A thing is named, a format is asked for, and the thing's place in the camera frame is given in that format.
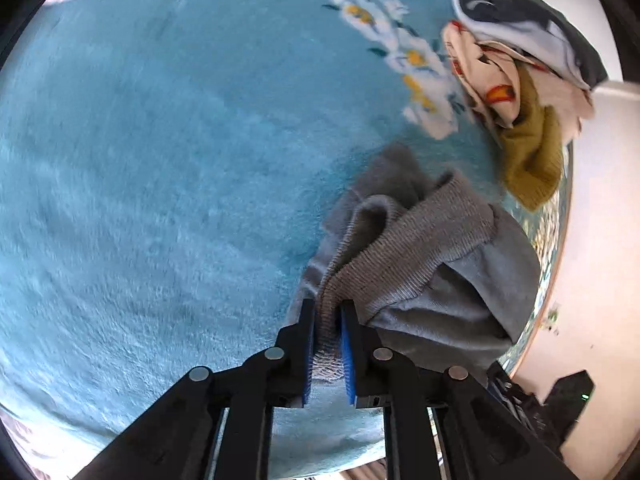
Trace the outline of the grey fleece sweatshirt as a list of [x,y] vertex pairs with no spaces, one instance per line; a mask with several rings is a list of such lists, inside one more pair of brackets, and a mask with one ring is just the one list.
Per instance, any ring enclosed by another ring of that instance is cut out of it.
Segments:
[[455,171],[427,177],[405,145],[370,162],[323,223],[288,311],[316,305],[312,376],[343,376],[338,305],[350,300],[385,347],[484,380],[533,311],[540,263],[518,222]]

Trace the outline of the black device on floor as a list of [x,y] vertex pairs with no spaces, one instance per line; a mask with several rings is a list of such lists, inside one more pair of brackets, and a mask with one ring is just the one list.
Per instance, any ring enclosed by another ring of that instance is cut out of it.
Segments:
[[559,457],[594,390],[586,370],[559,378],[540,402],[514,382],[498,362],[487,371],[487,389],[506,409]]

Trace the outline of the teal floral bedspread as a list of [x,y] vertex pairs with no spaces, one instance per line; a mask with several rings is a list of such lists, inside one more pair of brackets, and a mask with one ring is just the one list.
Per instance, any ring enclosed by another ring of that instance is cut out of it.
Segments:
[[461,170],[548,280],[566,195],[504,192],[439,36],[449,0],[72,0],[1,72],[1,416],[72,478],[190,367],[268,346],[385,145]]

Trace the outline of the mustard yellow knit sweater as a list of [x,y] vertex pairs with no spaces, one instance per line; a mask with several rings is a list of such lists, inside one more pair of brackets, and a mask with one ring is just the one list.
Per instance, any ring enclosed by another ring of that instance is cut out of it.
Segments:
[[527,210],[536,211],[558,189],[563,170],[562,133],[552,106],[540,104],[532,77],[517,62],[521,105],[511,128],[500,128],[502,180]]

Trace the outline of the pink beige garment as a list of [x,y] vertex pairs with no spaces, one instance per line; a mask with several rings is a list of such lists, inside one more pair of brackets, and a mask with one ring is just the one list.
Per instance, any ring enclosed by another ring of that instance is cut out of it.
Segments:
[[499,41],[478,41],[457,21],[444,27],[442,41],[469,106],[492,134],[499,128],[513,127],[520,114],[524,84],[518,66],[532,78],[539,103],[554,109],[564,145],[580,135],[584,120],[594,117],[591,92],[561,78],[536,58]]

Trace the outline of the dark navy garment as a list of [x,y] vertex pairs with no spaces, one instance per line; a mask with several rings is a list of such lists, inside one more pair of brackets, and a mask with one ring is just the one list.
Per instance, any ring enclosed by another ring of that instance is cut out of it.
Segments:
[[608,80],[597,50],[564,14],[544,0],[451,0],[454,13],[479,40],[525,52],[585,90]]

